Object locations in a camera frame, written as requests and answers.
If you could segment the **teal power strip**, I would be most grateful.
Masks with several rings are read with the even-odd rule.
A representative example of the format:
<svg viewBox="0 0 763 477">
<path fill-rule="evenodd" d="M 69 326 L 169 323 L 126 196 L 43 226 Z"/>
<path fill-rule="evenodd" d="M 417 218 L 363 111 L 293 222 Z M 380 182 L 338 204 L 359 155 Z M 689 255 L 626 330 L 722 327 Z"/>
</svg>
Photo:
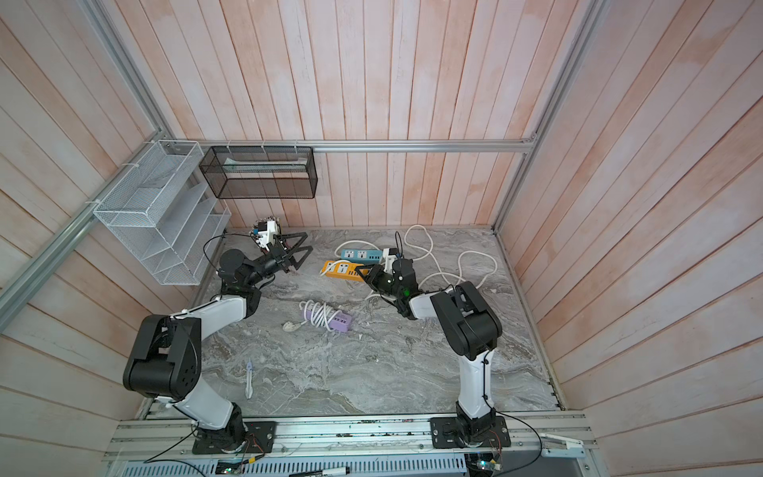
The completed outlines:
<svg viewBox="0 0 763 477">
<path fill-rule="evenodd" d="M 349 262 L 354 264 L 380 264 L 383 261 L 383 252 L 381 250 L 342 248 L 340 256 L 342 260 L 349 260 Z"/>
</svg>

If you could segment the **orange power strip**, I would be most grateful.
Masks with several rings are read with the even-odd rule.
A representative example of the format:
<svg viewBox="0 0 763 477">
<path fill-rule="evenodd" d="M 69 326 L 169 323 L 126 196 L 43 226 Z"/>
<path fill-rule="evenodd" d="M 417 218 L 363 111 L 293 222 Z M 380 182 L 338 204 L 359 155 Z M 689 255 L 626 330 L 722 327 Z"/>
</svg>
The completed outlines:
<svg viewBox="0 0 763 477">
<path fill-rule="evenodd" d="M 349 262 L 349 260 L 327 260 L 320 275 L 335 279 L 363 282 L 363 276 L 357 272 L 359 266 L 360 264 L 354 264 Z"/>
</svg>

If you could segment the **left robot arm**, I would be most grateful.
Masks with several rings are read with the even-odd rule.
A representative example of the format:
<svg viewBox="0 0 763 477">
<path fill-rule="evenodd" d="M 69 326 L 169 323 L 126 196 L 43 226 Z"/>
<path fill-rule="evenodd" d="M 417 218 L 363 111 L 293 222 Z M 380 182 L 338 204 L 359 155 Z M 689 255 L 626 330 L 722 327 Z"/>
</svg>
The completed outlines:
<svg viewBox="0 0 763 477">
<path fill-rule="evenodd" d="M 237 248 L 220 257 L 221 294 L 173 315 L 145 317 L 123 372 L 125 389 L 160 399 L 196 423 L 198 437 L 222 453 L 250 442 L 240 406 L 202 378 L 203 341 L 256 313 L 261 289 L 280 271 L 299 270 L 312 252 L 306 232 L 275 235 L 252 260 Z"/>
</svg>

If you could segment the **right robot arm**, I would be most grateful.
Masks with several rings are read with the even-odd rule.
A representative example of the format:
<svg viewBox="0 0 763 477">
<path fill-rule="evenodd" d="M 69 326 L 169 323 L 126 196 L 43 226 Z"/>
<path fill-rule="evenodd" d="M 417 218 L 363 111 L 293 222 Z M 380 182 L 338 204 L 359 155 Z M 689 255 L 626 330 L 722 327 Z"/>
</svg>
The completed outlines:
<svg viewBox="0 0 763 477">
<path fill-rule="evenodd" d="M 503 326 L 495 311 L 470 281 L 422 291 L 412 261 L 397 258 L 386 272 L 380 264 L 357 266 L 371 290 L 409 320 L 434 319 L 459 357 L 460 391 L 453 417 L 430 421 L 437 449 L 494 447 L 511 444 L 505 420 L 498 416 L 491 394 L 491 367 Z"/>
</svg>

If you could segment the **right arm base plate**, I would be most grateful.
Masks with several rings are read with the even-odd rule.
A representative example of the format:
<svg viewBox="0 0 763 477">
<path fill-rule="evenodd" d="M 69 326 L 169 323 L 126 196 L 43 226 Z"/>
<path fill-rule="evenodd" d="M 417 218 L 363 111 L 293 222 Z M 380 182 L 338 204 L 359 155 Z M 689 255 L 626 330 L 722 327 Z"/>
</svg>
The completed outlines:
<svg viewBox="0 0 763 477">
<path fill-rule="evenodd" d="M 429 419 L 431 442 L 436 449 L 494 448 L 511 446 L 504 417 L 486 415 L 482 419 L 433 417 Z"/>
</svg>

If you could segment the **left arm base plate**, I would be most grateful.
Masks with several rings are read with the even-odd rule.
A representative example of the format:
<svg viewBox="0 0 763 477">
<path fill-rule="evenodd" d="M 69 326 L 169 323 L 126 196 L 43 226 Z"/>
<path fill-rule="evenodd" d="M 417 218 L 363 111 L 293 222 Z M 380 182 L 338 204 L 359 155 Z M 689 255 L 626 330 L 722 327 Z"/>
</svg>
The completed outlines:
<svg viewBox="0 0 763 477">
<path fill-rule="evenodd" d="M 273 449 L 276 421 L 243 421 L 227 429 L 199 429 L 192 453 L 194 455 L 270 453 Z"/>
</svg>

